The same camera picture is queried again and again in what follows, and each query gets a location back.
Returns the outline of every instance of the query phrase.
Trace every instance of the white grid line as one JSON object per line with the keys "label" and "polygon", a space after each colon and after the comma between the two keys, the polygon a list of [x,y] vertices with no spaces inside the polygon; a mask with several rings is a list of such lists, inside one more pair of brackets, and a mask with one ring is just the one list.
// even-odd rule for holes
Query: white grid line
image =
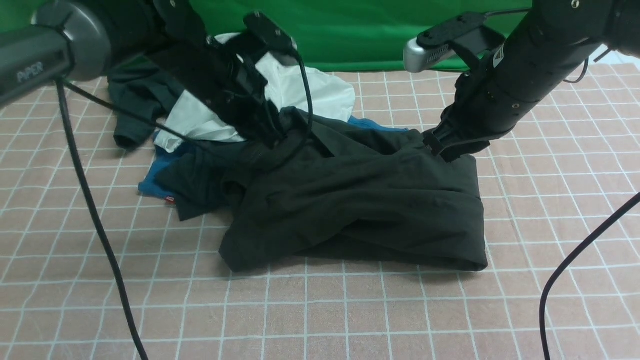
{"label": "white grid line", "polygon": [[389,327],[389,301],[387,300],[387,289],[385,289],[385,271],[382,269],[382,262],[379,262],[380,267],[380,284],[382,285],[382,297],[384,299],[383,304],[385,306],[385,326],[387,327],[387,343],[389,346],[389,358],[394,359],[394,352],[391,346],[391,328]]}
{"label": "white grid line", "polygon": [[[624,294],[624,296],[626,297],[633,297],[633,296],[639,296],[640,293],[626,293]],[[579,299],[581,297],[584,298],[589,298],[589,299],[597,299],[597,298],[610,298],[610,297],[617,297],[618,294],[617,293],[602,293],[602,294],[583,294],[582,296],[580,295],[573,295],[573,294],[555,294],[555,295],[550,295],[549,298],[553,298],[553,299]],[[420,302],[423,300],[437,300],[437,301],[460,301],[462,298],[461,297],[427,297],[427,299],[425,299],[424,297],[403,297],[403,298],[390,298],[387,299],[388,302]],[[539,295],[506,295],[506,296],[467,296],[466,297],[467,300],[502,300],[502,299],[506,299],[506,300],[539,300],[540,296]],[[384,302],[384,299],[347,299],[347,300],[342,300],[342,299],[336,299],[336,300],[310,300],[308,303],[309,304],[341,304],[343,302],[348,303],[348,304],[357,304],[357,303],[371,303],[371,302]],[[227,304],[227,307],[241,307],[241,306],[263,306],[264,305],[264,301],[255,301],[255,302],[230,302]],[[304,302],[302,301],[269,301],[267,302],[267,305],[304,305]],[[147,309],[175,309],[176,307],[180,307],[180,308],[186,308],[186,309],[198,309],[198,308],[202,308],[202,307],[225,307],[224,304],[188,304],[186,306],[178,306],[176,304],[167,304],[167,305],[132,305],[131,308],[132,309],[142,309],[142,308],[147,308]],[[100,310],[100,309],[106,309],[106,310],[117,310],[117,309],[122,309],[122,306],[62,306],[62,307],[29,307],[29,308],[25,308],[25,312],[46,312],[46,311],[54,311],[54,310],[60,310],[60,309],[64,309],[64,310]],[[6,308],[6,309],[0,309],[0,313],[14,313],[14,312],[18,312],[18,311],[22,311],[23,308]],[[621,326],[625,326],[625,327],[633,327],[633,325],[631,323],[629,323],[628,325],[621,325]]]}
{"label": "white grid line", "polygon": [[[560,331],[565,331],[565,330],[599,330],[599,329],[633,329],[633,326],[630,325],[609,325],[609,326],[596,326],[596,327],[588,327],[588,326],[573,326],[573,327],[554,327],[554,330],[560,330]],[[540,329],[537,327],[526,327],[526,328],[519,328],[519,329],[515,329],[515,332],[531,332],[531,331],[539,331]],[[470,331],[470,330],[441,330],[441,331],[434,331],[434,334],[490,334],[490,333],[494,333],[494,332],[509,332],[511,331],[511,329],[483,329],[483,330],[474,330],[474,331]],[[380,336],[380,335],[386,335],[386,332],[353,332],[350,335],[351,336]],[[391,335],[427,335],[428,333],[426,331],[393,331],[391,332]],[[339,332],[331,332],[331,333],[326,333],[326,334],[309,334],[308,335],[310,338],[320,338],[320,337],[342,337],[345,336],[345,334],[341,334]],[[287,335],[267,335],[265,337],[262,337],[261,335],[251,335],[251,336],[229,336],[229,337],[225,337],[225,338],[212,338],[212,337],[202,337],[202,338],[193,338],[193,339],[189,339],[189,340],[217,340],[217,341],[222,341],[222,340],[249,340],[249,339],[256,339],[256,340],[262,340],[263,338],[266,339],[302,339],[304,338],[303,334],[287,334]],[[146,343],[163,343],[163,342],[175,342],[175,339],[173,338],[166,338],[166,339],[148,339],[145,342]],[[100,343],[131,343],[130,340],[111,340],[111,339],[103,339],[99,341]],[[71,344],[94,344],[95,342],[93,340],[88,340],[88,341],[83,341],[83,340],[77,340],[77,341],[21,341],[21,342],[17,342],[15,343],[16,345],[71,345]],[[2,343],[0,342],[0,345],[9,345],[10,343]]]}
{"label": "white grid line", "polygon": [[[419,108],[420,106],[418,105],[418,97],[415,95],[415,85],[413,84],[412,73],[409,73],[409,78],[411,79],[411,88],[413,90],[413,101],[415,101],[416,107]],[[420,124],[424,124],[424,121],[422,120],[422,114],[420,114],[419,111],[418,111],[418,119],[420,120]],[[424,125],[420,125],[420,131],[424,132]],[[424,314],[427,321],[427,331],[429,332],[429,346],[431,347],[431,357],[433,358],[433,360],[436,360],[436,348],[433,342],[433,333],[431,332],[431,319],[429,318],[429,304],[427,301],[427,293],[424,288],[424,282],[422,280],[422,272],[420,271],[420,265],[418,265],[417,270],[418,270],[418,279],[420,281],[420,291],[422,292],[422,297],[423,297],[422,301],[424,302]]]}
{"label": "white grid line", "polygon": [[[444,97],[444,93],[443,93],[443,89],[442,89],[442,85],[440,84],[440,76],[441,73],[437,72],[437,79],[438,79],[438,88],[440,89],[440,93],[442,94],[442,102],[446,103],[446,99]],[[462,286],[462,280],[460,279],[460,274],[456,274],[456,277],[458,278],[458,286],[460,287],[460,291],[462,291],[462,297],[464,300],[464,304],[465,304],[465,314],[467,315],[467,325],[469,326],[469,330],[471,330],[471,344],[473,344],[473,348],[474,348],[474,354],[476,356],[476,360],[480,359],[480,355],[478,354],[478,349],[477,349],[477,345],[476,345],[476,337],[473,334],[473,327],[471,326],[471,317],[469,316],[469,306],[468,306],[468,301],[467,301],[467,295],[465,294],[465,289]]]}
{"label": "white grid line", "polygon": [[[169,223],[171,222],[171,216],[173,215],[173,209],[169,209],[169,214],[167,216],[166,219],[166,224],[165,224],[165,229],[164,229],[164,234],[162,237],[162,243],[160,244],[160,249],[164,249],[164,244],[166,241],[166,235],[168,234],[168,230],[166,228],[169,227]],[[156,277],[157,277],[157,273],[158,273],[158,269],[160,268],[160,262],[162,261],[162,257],[163,255],[158,255],[157,260],[156,260],[156,268],[154,269],[154,274],[151,277],[151,283],[149,284],[149,290],[147,291],[147,296],[145,296],[145,300],[143,301],[143,304],[147,304],[147,302],[149,302],[149,297],[151,296],[151,293],[154,289],[154,283],[156,282]],[[144,331],[145,331],[145,310],[146,310],[146,306],[142,307],[142,314],[140,315],[140,326],[138,326],[138,332],[140,333],[140,337],[142,339],[145,339],[144,336]],[[138,354],[135,353],[133,356],[133,360],[136,360]]]}
{"label": "white grid line", "polygon": [[227,277],[227,293],[225,294],[225,302],[223,304],[223,312],[222,312],[222,339],[220,339],[220,349],[218,349],[218,360],[222,360],[222,351],[223,351],[223,346],[225,344],[225,331],[226,331],[226,326],[227,326],[227,305],[229,303],[229,293],[231,291],[231,282],[232,282],[232,273],[229,273],[229,276]]}
{"label": "white grid line", "polygon": [[[489,263],[493,264],[493,256],[491,254],[491,251],[487,251],[486,255],[489,260]],[[498,276],[498,273],[493,273],[493,276],[498,284],[498,289],[500,290],[500,294],[502,295],[501,298],[504,299],[503,301],[504,310],[507,314],[507,322],[509,323],[509,328],[511,329],[511,338],[513,339],[513,343],[515,344],[516,353],[518,354],[518,359],[521,360],[522,351],[520,350],[520,344],[518,344],[518,338],[516,337],[516,332],[514,331],[515,326],[513,326],[513,321],[511,319],[511,312],[509,311],[509,305],[507,303],[507,295],[506,295],[506,292],[504,291],[504,288],[502,286],[502,282],[500,281],[500,277]]]}
{"label": "white grid line", "polygon": [[[202,221],[200,222],[200,234],[198,235],[198,246],[196,247],[196,254],[200,253],[200,245],[202,244],[202,236],[204,235],[204,220],[205,217],[202,217]],[[182,342],[184,341],[184,324],[187,320],[187,305],[189,303],[189,296],[191,295],[191,288],[193,287],[193,279],[196,277],[196,269],[198,266],[198,257],[193,260],[193,268],[191,269],[191,278],[189,279],[189,287],[187,288],[187,293],[184,296],[184,302],[182,303],[182,307],[184,308],[182,312],[182,322],[180,323],[180,341],[178,341],[178,347],[175,351],[175,360],[179,360],[180,350],[182,348]]]}
{"label": "white grid line", "polygon": [[303,351],[303,358],[307,360],[307,347],[308,347],[308,304],[309,304],[309,258],[305,258],[305,349]]}
{"label": "white grid line", "polygon": [[347,360],[351,359],[351,351],[349,350],[349,299],[347,296],[347,267],[346,262],[344,260],[342,263],[342,291],[344,292],[344,338],[345,338],[345,348],[347,352]]}
{"label": "white grid line", "polygon": [[[102,139],[102,137],[103,137],[103,136],[104,136],[104,134],[106,133],[108,123],[109,123],[108,121],[107,121],[107,122],[105,122],[104,127],[102,128],[102,133],[101,133],[100,138],[99,138],[100,140]],[[95,154],[95,152],[97,151],[97,149],[98,149],[98,146],[96,146],[96,148],[94,149],[94,151],[93,151],[93,153],[94,153],[94,154]],[[117,169],[116,169],[116,174],[115,174],[115,176],[113,177],[113,180],[112,180],[112,182],[111,182],[111,185],[112,185],[112,186],[115,184],[116,178],[118,177],[118,171],[119,171],[119,168],[117,168]],[[108,199],[109,199],[109,196],[111,195],[111,191],[112,191],[112,190],[113,190],[113,187],[112,187],[112,188],[110,188],[110,189],[109,189],[109,191],[107,192],[107,198],[106,198],[106,199],[105,199],[105,201],[104,201],[104,202],[105,202],[105,205],[106,205],[106,203],[107,203],[107,201],[108,201]],[[76,195],[74,196],[74,199],[73,199],[73,201],[71,202],[71,204],[75,204],[75,203],[76,203],[76,200],[77,200],[78,195],[79,195],[80,193],[82,193],[82,189],[80,189],[80,188],[79,188],[79,184],[78,184],[78,190],[76,191]],[[100,211],[100,218],[102,218],[102,216],[103,216],[103,214],[104,214],[105,209],[107,209],[107,207],[106,207],[106,206],[105,206],[104,208],[102,208],[102,209],[101,209],[101,211]],[[54,245],[53,245],[53,247],[52,247],[52,249],[51,249],[50,258],[53,258],[53,257],[54,257],[54,256],[52,256],[52,254],[53,254],[53,252],[54,252],[54,250],[55,250],[55,246],[56,246],[56,244],[57,244],[57,242],[58,242],[58,240],[59,240],[59,238],[60,238],[60,235],[61,235],[61,234],[62,234],[62,232],[63,232],[64,226],[66,225],[67,220],[68,220],[68,218],[69,218],[69,216],[70,216],[70,214],[71,214],[71,211],[72,211],[72,208],[71,208],[71,207],[69,207],[69,211],[68,211],[68,213],[67,213],[67,217],[65,218],[65,221],[63,222],[63,226],[60,228],[60,232],[58,233],[58,235],[57,235],[57,237],[56,237],[56,240],[55,240],[55,242],[54,242]],[[93,241],[94,241],[94,239],[95,239],[95,237],[96,237],[96,236],[97,236],[97,233],[95,233],[95,232],[94,232],[94,234],[93,234],[93,236],[92,236],[91,240],[89,241],[89,247],[87,248],[86,252],[84,253],[83,263],[82,263],[82,265],[80,266],[80,270],[78,271],[78,275],[77,275],[77,276],[76,276],[76,278],[73,280],[73,282],[72,282],[72,284],[71,284],[71,287],[69,288],[69,292],[67,293],[67,296],[65,297],[65,300],[64,300],[63,304],[66,304],[66,303],[67,303],[67,301],[69,300],[69,297],[70,297],[70,296],[71,296],[71,294],[73,293],[74,288],[76,287],[77,280],[78,280],[78,278],[80,278],[80,275],[82,274],[82,272],[83,272],[83,270],[84,270],[84,267],[86,266],[86,261],[87,261],[87,259],[89,258],[89,257],[88,257],[88,255],[89,255],[89,253],[91,252],[91,247],[92,247]],[[62,324],[63,324],[63,322],[64,322],[65,313],[66,313],[66,312],[65,312],[65,310],[63,310],[63,311],[62,311],[62,314],[61,314],[61,316],[60,316],[60,322],[59,322],[59,324],[58,324],[58,330],[56,331],[56,337],[55,337],[56,341],[58,340],[58,338],[59,338],[59,336],[60,336],[60,330],[62,329]],[[52,356],[52,354],[53,354],[53,347],[51,348],[51,351],[49,352],[49,357],[51,357],[51,356]]]}
{"label": "white grid line", "polygon": [[394,121],[394,110],[395,109],[394,109],[393,106],[391,106],[391,96],[389,94],[389,86],[388,86],[388,83],[387,83],[387,73],[383,72],[382,74],[383,74],[383,76],[385,78],[385,80],[384,80],[385,91],[387,93],[387,95],[385,97],[387,98],[387,104],[389,105],[389,113],[390,113],[390,116],[391,116],[391,127],[395,127],[396,126],[396,122]]}
{"label": "white grid line", "polygon": [[[510,243],[508,245],[519,245],[520,243]],[[492,247],[498,247],[498,246],[507,246],[504,244],[491,244]],[[163,253],[163,255],[174,255],[174,253]],[[65,256],[64,258],[81,258],[82,256]],[[138,258],[138,255],[134,255],[134,256],[129,256],[128,258],[130,259],[135,259]],[[623,264],[623,265],[607,265],[607,267],[615,269],[615,268],[636,268],[638,267],[638,264]],[[514,272],[531,272],[531,271],[535,271],[535,272],[548,272],[548,271],[553,271],[555,270],[556,267],[548,267],[548,268],[503,268],[503,269],[486,269],[483,270],[483,272],[487,272],[487,273],[514,273]],[[573,266],[572,269],[574,270],[601,270],[603,269],[603,266]],[[437,271],[437,270],[433,270],[433,271],[421,271],[421,272],[388,272],[385,271],[385,275],[419,275],[419,274],[428,274],[428,275],[442,275],[442,274],[450,274],[450,272],[446,272],[446,271]],[[348,273],[347,276],[353,276],[353,277],[358,277],[358,276],[371,276],[372,273]],[[271,275],[271,278],[280,278],[280,279],[288,279],[288,278],[297,278],[297,277],[304,277],[304,274],[289,274],[289,275]],[[308,277],[339,277],[341,276],[341,274],[309,274]],[[234,279],[266,279],[268,277],[268,275],[244,275],[244,276],[233,276]],[[213,281],[213,280],[225,280],[228,277],[194,277],[193,280],[198,280],[198,281]],[[176,277],[176,278],[170,278],[170,279],[155,279],[154,282],[188,282],[191,278],[181,278],[181,277]],[[150,280],[143,280],[143,279],[128,279],[127,282],[149,282]],[[68,283],[72,283],[73,280],[60,280],[60,281],[21,281],[21,282],[7,282],[6,284],[3,284],[2,286],[27,286],[27,285],[34,285],[34,284],[68,284]],[[82,279],[78,279],[77,282],[108,282],[108,283],[113,283],[113,281],[110,280],[82,280]]]}
{"label": "white grid line", "polygon": [[267,266],[267,290],[264,294],[264,323],[262,324],[262,350],[260,359],[264,360],[264,353],[267,343],[267,320],[269,314],[269,284],[271,282],[271,265]]}

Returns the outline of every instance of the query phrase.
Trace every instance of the black cloth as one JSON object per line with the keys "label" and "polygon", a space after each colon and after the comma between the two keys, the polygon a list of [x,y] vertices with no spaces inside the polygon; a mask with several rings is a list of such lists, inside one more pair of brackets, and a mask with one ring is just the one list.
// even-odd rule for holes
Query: black cloth
{"label": "black cloth", "polygon": [[180,221],[199,217],[228,206],[220,183],[227,169],[236,162],[245,143],[200,142],[209,151],[191,151],[156,174],[156,183],[175,194]]}
{"label": "black cloth", "polygon": [[222,180],[234,222],[220,255],[231,270],[291,255],[487,267],[475,158],[447,164],[416,130],[382,132],[314,117],[312,139],[270,171],[298,146],[307,117],[284,109],[286,128],[302,126],[273,150],[249,143]]}
{"label": "black cloth", "polygon": [[[167,116],[184,91],[178,81],[153,63],[115,69],[107,74],[107,80],[114,105],[151,121]],[[137,149],[155,131],[155,127],[149,124],[127,115],[116,115],[113,139],[122,149]]]}

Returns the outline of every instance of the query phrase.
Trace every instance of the pink grid mat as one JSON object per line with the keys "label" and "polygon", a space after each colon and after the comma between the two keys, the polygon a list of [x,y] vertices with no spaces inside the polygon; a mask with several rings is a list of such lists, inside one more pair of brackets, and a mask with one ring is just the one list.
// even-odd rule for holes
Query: pink grid mat
{"label": "pink grid mat", "polygon": [[[455,74],[337,74],[355,116],[427,129]],[[106,98],[104,79],[83,88]],[[228,213],[179,222],[136,186],[115,118],[70,96],[77,141],[143,341],[164,359],[541,359],[538,301],[588,231],[640,191],[640,72],[594,65],[477,155],[489,268],[290,259],[230,274]],[[0,359],[135,359],[111,270],[66,151],[56,94],[0,110]],[[589,248],[549,300],[554,359],[640,359],[640,209]]]}

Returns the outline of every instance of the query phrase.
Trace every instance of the pile of clothes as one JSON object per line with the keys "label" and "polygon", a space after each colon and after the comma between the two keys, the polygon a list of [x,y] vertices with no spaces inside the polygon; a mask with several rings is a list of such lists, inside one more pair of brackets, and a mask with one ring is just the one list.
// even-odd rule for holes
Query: pile of clothes
{"label": "pile of clothes", "polygon": [[351,116],[353,87],[307,68],[314,126],[304,140],[307,100],[297,67],[272,56],[257,64],[287,138],[275,149],[246,141],[151,64],[108,76],[111,100],[198,140],[209,151],[119,115],[116,144],[135,151],[154,139],[156,160],[142,195],[175,204],[188,220],[230,207],[234,221],[220,255],[235,272],[289,256],[397,261],[460,271],[487,267],[484,208],[476,161],[445,163],[416,130],[389,129]]}

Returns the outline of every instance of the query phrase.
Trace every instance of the black cable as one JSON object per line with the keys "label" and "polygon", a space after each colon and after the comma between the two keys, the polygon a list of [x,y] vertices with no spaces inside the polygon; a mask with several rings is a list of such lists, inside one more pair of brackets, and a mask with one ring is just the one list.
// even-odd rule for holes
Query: black cable
{"label": "black cable", "polygon": [[584,79],[584,76],[587,74],[587,70],[589,69],[589,58],[587,58],[587,60],[584,60],[584,66],[582,67],[582,72],[580,73],[580,76],[578,77],[577,80],[563,80],[565,83],[569,83],[569,84],[577,84],[579,82],[582,81],[582,79]]}
{"label": "black cable", "polygon": [[307,112],[308,113],[307,132],[302,137],[302,141],[300,141],[300,144],[280,164],[271,168],[269,171],[274,171],[276,169],[283,167],[285,164],[291,161],[294,157],[296,157],[296,155],[298,155],[300,151],[302,151],[302,149],[307,145],[307,141],[311,136],[313,125],[314,125],[314,104],[311,98],[311,87],[309,86],[309,80],[307,78],[307,70],[305,68],[305,62],[302,60],[302,56],[300,56],[300,53],[297,51],[293,51],[291,53],[291,56],[293,56],[298,62],[298,66],[300,67],[300,74],[302,75],[302,82],[305,85],[305,93],[307,96],[307,107],[309,110]]}
{"label": "black cable", "polygon": [[531,10],[531,8],[497,10],[497,11],[494,11],[494,12],[486,12],[486,13],[484,13],[484,16],[485,17],[492,17],[492,16],[498,16],[498,15],[509,15],[509,14],[512,14],[512,13],[525,13],[525,12],[529,12],[529,10]]}
{"label": "black cable", "polygon": [[158,124],[157,122],[155,122],[153,120],[146,119],[145,117],[139,116],[139,115],[137,115],[135,113],[132,113],[131,111],[125,110],[123,108],[119,108],[118,106],[115,106],[114,104],[110,104],[110,103],[100,99],[99,97],[96,97],[96,96],[94,96],[92,94],[89,94],[88,92],[82,90],[78,86],[75,86],[72,83],[69,83],[67,81],[64,82],[64,86],[66,88],[68,88],[69,90],[75,92],[76,94],[78,94],[78,95],[80,95],[82,97],[85,97],[88,100],[91,100],[91,101],[95,102],[96,104],[98,104],[100,106],[103,106],[103,107],[105,107],[105,108],[107,108],[107,109],[109,109],[109,110],[111,110],[111,111],[113,111],[115,113],[120,113],[122,115],[127,115],[128,117],[130,117],[130,118],[132,118],[134,120],[137,120],[137,121],[143,122],[145,124],[154,126],[154,127],[158,128],[160,130],[164,130],[167,133],[170,133],[171,135],[176,136],[177,138],[179,138],[179,139],[181,139],[181,140],[183,140],[185,142],[191,143],[192,145],[197,146],[197,147],[201,148],[201,150],[209,153],[211,156],[214,156],[216,159],[221,160],[222,163],[224,163],[224,164],[226,164],[228,162],[228,160],[225,159],[223,156],[220,156],[220,155],[216,154],[215,152],[211,151],[211,149],[207,148],[202,143],[200,143],[200,142],[198,142],[198,141],[196,141],[194,139],[188,138],[187,136],[184,136],[184,135],[176,132],[175,130],[170,129],[169,127],[166,127],[166,126],[164,126],[162,124]]}
{"label": "black cable", "polygon": [[605,56],[609,55],[609,53],[613,51],[612,48],[608,48],[604,51],[604,53],[600,54],[597,58],[595,58],[595,60],[593,60],[593,62],[597,63],[600,60],[604,59]]}
{"label": "black cable", "polygon": [[556,280],[560,277],[562,272],[564,272],[569,265],[575,260],[589,245],[591,245],[594,241],[596,241],[608,228],[610,228],[613,224],[615,224],[622,216],[628,213],[634,206],[640,203],[640,193],[637,193],[636,196],[632,197],[626,204],[622,205],[620,209],[618,209],[613,215],[611,215],[605,222],[602,223],[595,229],[589,236],[580,245],[578,245],[575,250],[566,257],[566,259],[560,264],[560,266],[555,270],[555,272],[551,275],[547,284],[545,285],[545,289],[542,291],[542,296],[540,297],[540,337],[542,338],[542,351],[545,355],[545,360],[551,360],[551,355],[549,354],[549,344],[547,342],[547,328],[545,326],[545,308],[547,306],[547,298],[549,297],[549,293],[551,292],[551,287],[556,283]]}
{"label": "black cable", "polygon": [[95,201],[93,200],[93,196],[91,195],[89,183],[87,182],[86,176],[84,174],[82,161],[80,159],[80,155],[78,153],[78,148],[76,145],[76,139],[74,138],[73,126],[71,124],[69,115],[69,107],[67,104],[67,96],[65,95],[65,84],[63,80],[56,81],[56,88],[58,90],[58,102],[60,103],[60,113],[62,114],[62,124],[65,128],[65,135],[67,136],[69,153],[71,153],[71,160],[73,161],[76,175],[78,177],[78,181],[80,182],[80,187],[82,188],[82,193],[86,201],[86,205],[89,208],[91,220],[93,220],[95,231],[98,234],[100,242],[102,242],[102,246],[104,247],[104,252],[107,254],[107,258],[109,259],[109,264],[111,265],[111,269],[113,271],[113,277],[115,278],[116,285],[118,286],[118,293],[120,294],[122,309],[124,310],[124,315],[127,318],[129,331],[131,332],[131,338],[136,345],[136,349],[138,349],[140,358],[142,360],[148,360],[145,347],[142,345],[140,335],[138,334],[138,330],[136,329],[136,321],[133,318],[133,313],[131,312],[131,305],[127,296],[124,279],[122,278],[122,272],[120,271],[120,267],[118,266],[118,260],[116,259],[115,254],[113,254],[111,244],[109,244],[109,239],[107,238],[104,226],[102,226],[102,221],[100,221],[100,215],[98,214],[98,210],[95,206]]}

